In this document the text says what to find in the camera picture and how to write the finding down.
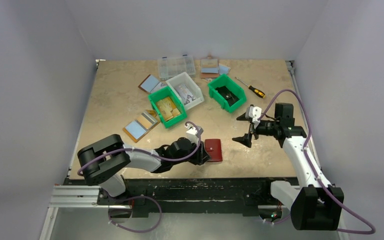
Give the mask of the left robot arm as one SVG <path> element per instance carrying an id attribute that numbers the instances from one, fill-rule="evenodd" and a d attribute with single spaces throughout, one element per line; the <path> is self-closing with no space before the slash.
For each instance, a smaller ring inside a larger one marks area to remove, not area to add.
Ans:
<path id="1" fill-rule="evenodd" d="M 171 144 L 146 150 L 123 142 L 118 134 L 112 134 L 77 152 L 80 164 L 78 175 L 88 186 L 100 186 L 118 205 L 126 203 L 129 191 L 125 179 L 119 174 L 123 168 L 145 170 L 149 173 L 165 173 L 174 165 L 191 163 L 201 166 L 211 157 L 202 140 L 180 137 Z"/>

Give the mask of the red card holder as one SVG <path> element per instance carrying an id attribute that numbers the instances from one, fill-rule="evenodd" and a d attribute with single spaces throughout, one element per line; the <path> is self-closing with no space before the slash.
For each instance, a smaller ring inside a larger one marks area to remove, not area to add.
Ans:
<path id="1" fill-rule="evenodd" d="M 204 141 L 205 151 L 210 159 L 208 162 L 221 163 L 223 161 L 222 143 L 219 138 L 209 138 Z"/>

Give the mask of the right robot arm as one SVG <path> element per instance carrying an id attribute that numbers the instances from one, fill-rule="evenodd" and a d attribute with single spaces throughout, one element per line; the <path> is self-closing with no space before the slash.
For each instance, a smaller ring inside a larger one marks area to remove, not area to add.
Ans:
<path id="1" fill-rule="evenodd" d="M 341 188 L 334 187 L 318 168 L 317 162 L 306 145 L 307 134 L 302 126 L 295 124 L 294 106 L 291 103 L 276 103 L 274 117 L 259 120 L 260 107 L 250 105 L 238 121 L 249 122 L 248 133 L 232 138 L 248 148 L 259 136 L 274 137 L 291 161 L 299 183 L 293 187 L 285 180 L 275 180 L 261 189 L 260 196 L 268 204 L 279 200 L 290 211 L 292 225 L 296 230 L 335 231 L 338 229 L 344 201 Z"/>

